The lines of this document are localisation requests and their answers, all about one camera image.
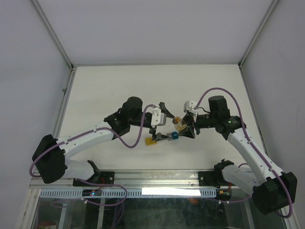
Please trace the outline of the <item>clear pill bottle yellow pills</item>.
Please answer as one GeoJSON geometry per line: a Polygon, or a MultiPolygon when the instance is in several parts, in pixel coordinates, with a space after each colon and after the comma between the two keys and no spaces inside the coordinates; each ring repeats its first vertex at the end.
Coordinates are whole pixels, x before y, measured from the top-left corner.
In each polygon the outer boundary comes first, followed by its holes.
{"type": "Polygon", "coordinates": [[[179,116],[174,117],[172,123],[177,132],[183,131],[187,127],[186,122],[179,116]]]}

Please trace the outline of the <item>orange bottle cap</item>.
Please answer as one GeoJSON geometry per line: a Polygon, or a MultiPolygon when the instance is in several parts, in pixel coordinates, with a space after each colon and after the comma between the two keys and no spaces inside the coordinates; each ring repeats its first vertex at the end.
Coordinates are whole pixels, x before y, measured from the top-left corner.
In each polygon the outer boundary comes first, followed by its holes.
{"type": "Polygon", "coordinates": [[[182,120],[181,120],[181,118],[180,118],[179,116],[176,116],[176,117],[174,117],[174,118],[172,119],[172,123],[173,123],[174,125],[180,125],[180,124],[182,123],[182,120]]]}

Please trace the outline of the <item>weekly pill organizer strip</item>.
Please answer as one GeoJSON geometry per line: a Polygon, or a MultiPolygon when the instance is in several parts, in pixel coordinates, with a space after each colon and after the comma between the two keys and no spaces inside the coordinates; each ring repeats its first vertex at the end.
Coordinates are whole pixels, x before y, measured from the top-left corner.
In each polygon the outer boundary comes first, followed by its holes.
{"type": "Polygon", "coordinates": [[[167,133],[165,135],[163,135],[162,133],[157,133],[157,134],[152,134],[152,137],[148,137],[145,139],[145,143],[147,146],[150,145],[154,145],[159,141],[163,141],[163,140],[177,140],[179,138],[178,132],[170,132],[167,133]]]}

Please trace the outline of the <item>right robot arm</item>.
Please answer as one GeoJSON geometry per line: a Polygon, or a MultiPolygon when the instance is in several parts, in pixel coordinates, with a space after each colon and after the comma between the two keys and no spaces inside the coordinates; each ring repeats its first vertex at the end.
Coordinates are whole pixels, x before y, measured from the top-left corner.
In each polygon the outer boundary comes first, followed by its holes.
{"type": "Polygon", "coordinates": [[[208,103],[210,111],[198,114],[197,102],[185,102],[183,120],[187,127],[179,135],[194,138],[201,129],[213,128],[239,152],[250,170],[242,170],[232,161],[223,159],[214,165],[213,172],[203,177],[204,182],[216,188],[232,183],[252,198],[262,214],[289,207],[287,217],[290,217],[295,202],[296,176],[292,172],[284,172],[259,150],[241,116],[230,114],[223,96],[212,96],[208,103]]]}

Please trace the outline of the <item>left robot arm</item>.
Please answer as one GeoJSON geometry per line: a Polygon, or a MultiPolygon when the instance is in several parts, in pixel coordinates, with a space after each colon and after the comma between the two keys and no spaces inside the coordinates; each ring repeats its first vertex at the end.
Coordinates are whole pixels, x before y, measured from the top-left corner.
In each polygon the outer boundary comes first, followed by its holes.
{"type": "Polygon", "coordinates": [[[163,102],[143,107],[139,97],[132,96],[115,113],[104,118],[95,126],[81,133],[55,138],[44,136],[32,156],[30,175],[51,184],[61,178],[84,180],[89,185],[101,183],[101,171],[96,164],[87,160],[72,159],[76,154],[104,142],[118,139],[127,148],[135,148],[148,128],[153,133],[158,126],[164,126],[167,118],[173,118],[163,102]]]}

